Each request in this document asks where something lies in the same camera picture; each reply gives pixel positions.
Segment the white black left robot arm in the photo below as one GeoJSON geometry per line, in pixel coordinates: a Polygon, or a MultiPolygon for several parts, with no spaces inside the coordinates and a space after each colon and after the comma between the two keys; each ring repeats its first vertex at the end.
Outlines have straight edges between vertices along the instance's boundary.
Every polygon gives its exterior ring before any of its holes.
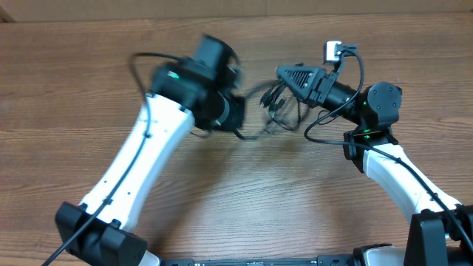
{"type": "Polygon", "coordinates": [[[204,35],[191,57],[166,56],[143,98],[137,120],[112,164],[77,205],[55,215],[60,251],[89,265],[161,265],[134,232],[143,205],[174,150],[193,128],[234,132],[245,99],[233,94],[241,72],[234,50],[204,35]]]}

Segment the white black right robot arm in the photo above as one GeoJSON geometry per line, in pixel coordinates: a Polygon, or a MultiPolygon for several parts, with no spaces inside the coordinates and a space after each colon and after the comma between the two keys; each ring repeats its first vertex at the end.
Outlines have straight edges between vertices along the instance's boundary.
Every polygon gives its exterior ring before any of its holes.
{"type": "Polygon", "coordinates": [[[389,254],[388,246],[358,249],[361,265],[471,265],[472,207],[443,192],[407,157],[392,133],[399,119],[402,90],[380,82],[364,92],[339,83],[338,70],[281,65],[278,79],[297,100],[321,107],[356,125],[339,145],[344,156],[377,182],[409,223],[406,249],[389,254]]]}

